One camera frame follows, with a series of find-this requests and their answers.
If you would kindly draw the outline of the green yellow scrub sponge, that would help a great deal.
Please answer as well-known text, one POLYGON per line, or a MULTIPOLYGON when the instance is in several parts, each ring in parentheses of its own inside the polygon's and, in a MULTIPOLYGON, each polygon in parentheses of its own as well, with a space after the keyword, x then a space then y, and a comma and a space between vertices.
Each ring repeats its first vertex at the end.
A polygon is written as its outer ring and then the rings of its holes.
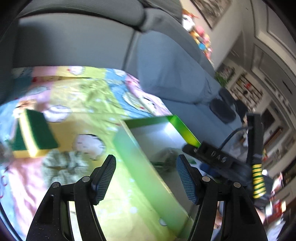
POLYGON ((11 144, 16 159, 46 156, 59 147, 43 113, 24 109, 16 122, 16 132, 11 144))

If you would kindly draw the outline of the grey patterned cloth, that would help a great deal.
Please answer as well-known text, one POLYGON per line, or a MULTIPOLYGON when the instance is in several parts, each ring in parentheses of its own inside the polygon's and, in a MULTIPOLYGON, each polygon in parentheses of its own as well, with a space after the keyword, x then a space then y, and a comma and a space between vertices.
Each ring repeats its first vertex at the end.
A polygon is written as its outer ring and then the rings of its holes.
POLYGON ((53 149, 43 159, 41 172, 48 188, 54 182, 62 185, 76 183, 89 175, 88 158, 79 151, 59 152, 53 149))

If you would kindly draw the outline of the framed landscape painting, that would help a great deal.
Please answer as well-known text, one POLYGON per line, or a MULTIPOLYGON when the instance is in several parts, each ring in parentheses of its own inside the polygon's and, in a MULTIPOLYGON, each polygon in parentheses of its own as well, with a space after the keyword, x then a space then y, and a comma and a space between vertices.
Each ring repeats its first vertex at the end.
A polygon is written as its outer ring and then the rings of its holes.
POLYGON ((213 29, 231 6, 232 0, 192 0, 191 3, 209 28, 213 29))

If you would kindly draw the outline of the plush toy pile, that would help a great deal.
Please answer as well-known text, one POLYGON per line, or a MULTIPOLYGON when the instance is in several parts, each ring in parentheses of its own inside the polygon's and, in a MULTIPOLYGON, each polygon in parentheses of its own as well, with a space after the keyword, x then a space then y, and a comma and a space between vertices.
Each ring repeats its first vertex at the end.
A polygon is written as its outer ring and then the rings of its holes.
POLYGON ((212 48, 209 35, 205 32, 204 28, 196 25, 195 19, 197 16, 182 9, 182 26, 193 37, 194 41, 199 46, 200 50, 205 54, 207 59, 212 62, 212 48))

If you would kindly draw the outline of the green cardboard box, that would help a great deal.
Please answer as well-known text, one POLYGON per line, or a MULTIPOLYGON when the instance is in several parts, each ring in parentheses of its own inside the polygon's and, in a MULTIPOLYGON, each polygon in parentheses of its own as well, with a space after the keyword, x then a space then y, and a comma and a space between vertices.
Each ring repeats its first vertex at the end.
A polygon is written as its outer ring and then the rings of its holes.
POLYGON ((176 115, 122 120, 114 146, 154 211, 178 237, 187 238, 195 208, 176 168, 185 144, 200 145, 176 115))

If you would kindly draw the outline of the colourful cartoon bed sheet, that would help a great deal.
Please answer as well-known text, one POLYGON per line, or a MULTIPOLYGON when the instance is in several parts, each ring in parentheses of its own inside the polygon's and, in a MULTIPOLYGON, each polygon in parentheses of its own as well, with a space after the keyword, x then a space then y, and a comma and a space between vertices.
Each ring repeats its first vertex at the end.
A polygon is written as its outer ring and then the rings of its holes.
MULTIPOLYGON (((113 143, 122 120, 170 115, 158 97, 144 93, 136 78, 116 69, 28 67, 14 69, 13 77, 16 91, 1 106, 1 141, 13 141, 16 107, 22 101, 32 103, 49 123, 57 150, 84 154, 89 174, 108 154, 116 157, 107 194, 94 208, 108 240, 178 238, 140 191, 113 143)), ((46 193, 44 158, 1 160, 1 204, 22 240, 46 193)))

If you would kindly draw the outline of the grey sofa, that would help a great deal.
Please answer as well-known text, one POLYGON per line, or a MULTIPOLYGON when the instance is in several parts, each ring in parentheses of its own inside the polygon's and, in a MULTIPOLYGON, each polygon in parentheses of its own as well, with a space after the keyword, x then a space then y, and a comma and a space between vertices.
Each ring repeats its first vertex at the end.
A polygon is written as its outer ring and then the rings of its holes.
POLYGON ((219 146, 241 127, 211 111, 214 68, 181 24, 179 1, 1 1, 1 102, 13 68, 123 70, 160 97, 201 141, 219 146))

